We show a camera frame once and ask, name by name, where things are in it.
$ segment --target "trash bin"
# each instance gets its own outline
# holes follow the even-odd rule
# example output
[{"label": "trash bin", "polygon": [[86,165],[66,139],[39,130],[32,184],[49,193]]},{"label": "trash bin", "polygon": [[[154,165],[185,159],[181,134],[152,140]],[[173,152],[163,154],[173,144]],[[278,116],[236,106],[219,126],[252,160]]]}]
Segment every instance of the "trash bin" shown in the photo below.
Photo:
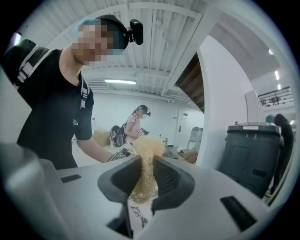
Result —
[{"label": "trash bin", "polygon": [[220,172],[262,198],[279,156],[280,131],[266,123],[229,126]]}]

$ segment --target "man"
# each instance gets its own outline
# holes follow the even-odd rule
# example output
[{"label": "man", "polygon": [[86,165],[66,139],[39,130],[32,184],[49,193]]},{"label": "man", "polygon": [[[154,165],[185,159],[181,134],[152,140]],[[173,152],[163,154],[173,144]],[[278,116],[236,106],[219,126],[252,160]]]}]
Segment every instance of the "man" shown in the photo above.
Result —
[{"label": "man", "polygon": [[84,65],[126,48],[126,29],[121,25],[113,15],[84,20],[75,29],[75,40],[63,50],[53,50],[22,84],[18,70],[34,43],[24,40],[3,57],[7,76],[20,85],[18,92],[32,108],[17,143],[52,161],[56,169],[77,167],[71,147],[74,134],[81,150],[93,159],[106,162],[111,157],[91,138],[93,92],[90,90],[81,108],[80,71]]},{"label": "man", "polygon": [[284,142],[283,147],[280,148],[277,165],[274,172],[273,186],[271,187],[270,193],[267,193],[267,196],[271,196],[279,185],[279,182],[283,177],[287,164],[290,160],[293,150],[294,135],[289,121],[282,114],[277,114],[276,116],[268,115],[266,117],[266,122],[280,127],[280,134]]}]

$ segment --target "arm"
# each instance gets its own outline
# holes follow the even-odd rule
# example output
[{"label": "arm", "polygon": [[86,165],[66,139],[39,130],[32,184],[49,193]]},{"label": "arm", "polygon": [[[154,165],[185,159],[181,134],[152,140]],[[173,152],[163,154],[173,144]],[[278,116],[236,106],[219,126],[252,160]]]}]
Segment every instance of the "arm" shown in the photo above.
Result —
[{"label": "arm", "polygon": [[132,129],[132,127],[133,127],[134,124],[135,124],[135,122],[128,122],[127,125],[126,125],[126,128],[124,130],[124,133],[127,136],[137,138],[137,133],[132,133],[131,132],[131,129]]},{"label": "arm", "polygon": [[112,153],[106,151],[92,139],[91,117],[93,112],[94,98],[91,90],[86,101],[86,108],[80,110],[79,124],[75,132],[77,144],[86,155],[101,163],[104,163],[112,156]]},{"label": "arm", "polygon": [[98,145],[92,138],[88,140],[77,140],[79,148],[91,158],[105,163],[113,155],[103,147]]}]

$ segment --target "black cap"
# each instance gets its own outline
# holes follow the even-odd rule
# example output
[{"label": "black cap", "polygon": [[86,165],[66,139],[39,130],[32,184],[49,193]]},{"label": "black cap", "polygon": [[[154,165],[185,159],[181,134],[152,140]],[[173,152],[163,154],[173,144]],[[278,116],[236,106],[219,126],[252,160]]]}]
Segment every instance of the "black cap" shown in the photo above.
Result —
[{"label": "black cap", "polygon": [[148,107],[146,105],[140,105],[137,107],[137,110],[141,109],[143,114],[148,113]]},{"label": "black cap", "polygon": [[119,35],[118,35],[119,46],[121,47],[121,49],[125,49],[127,47],[128,42],[129,42],[129,35],[128,35],[128,32],[127,32],[126,28],[124,27],[123,23],[121,23],[121,21],[119,21],[112,14],[102,15],[102,16],[96,17],[96,19],[105,20],[105,21],[108,21],[109,23],[113,23],[114,25],[116,25],[119,30]]}]

